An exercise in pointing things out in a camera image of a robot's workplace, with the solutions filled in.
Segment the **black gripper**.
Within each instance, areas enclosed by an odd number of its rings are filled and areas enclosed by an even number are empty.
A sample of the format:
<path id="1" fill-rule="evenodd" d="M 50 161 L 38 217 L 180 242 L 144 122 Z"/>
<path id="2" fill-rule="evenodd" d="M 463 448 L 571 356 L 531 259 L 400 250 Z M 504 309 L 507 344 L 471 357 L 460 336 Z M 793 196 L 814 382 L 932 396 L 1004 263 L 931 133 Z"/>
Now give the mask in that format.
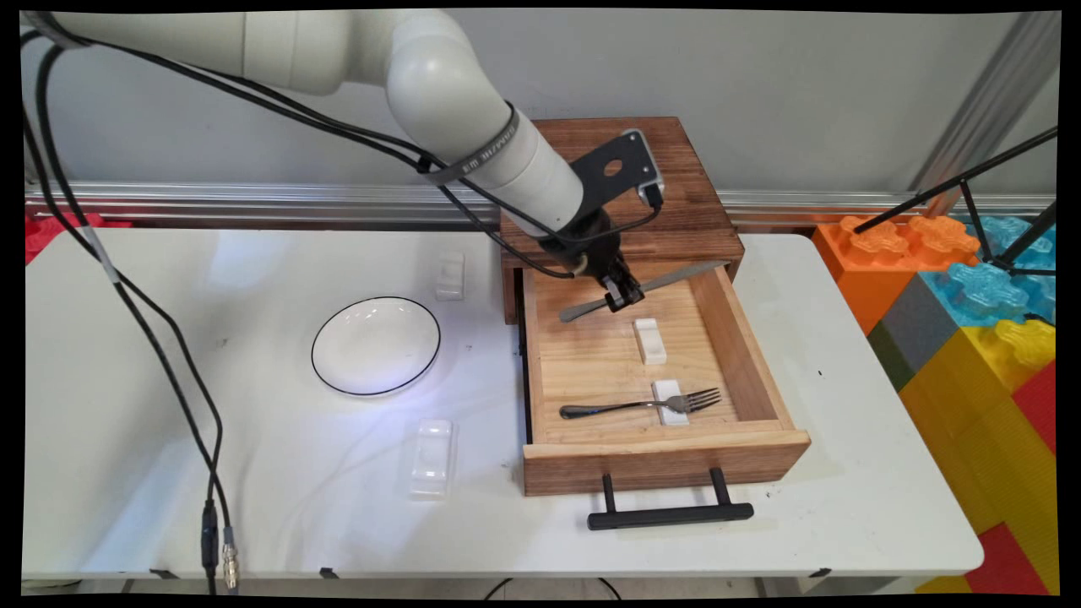
<path id="1" fill-rule="evenodd" d="M 597 210 L 568 224 L 556 237 L 540 239 L 540 249 L 568 272 L 590 277 L 606 289 L 611 312 L 631 307 L 644 299 L 644 289 L 633 278 L 620 249 L 622 235 L 605 210 Z"/>

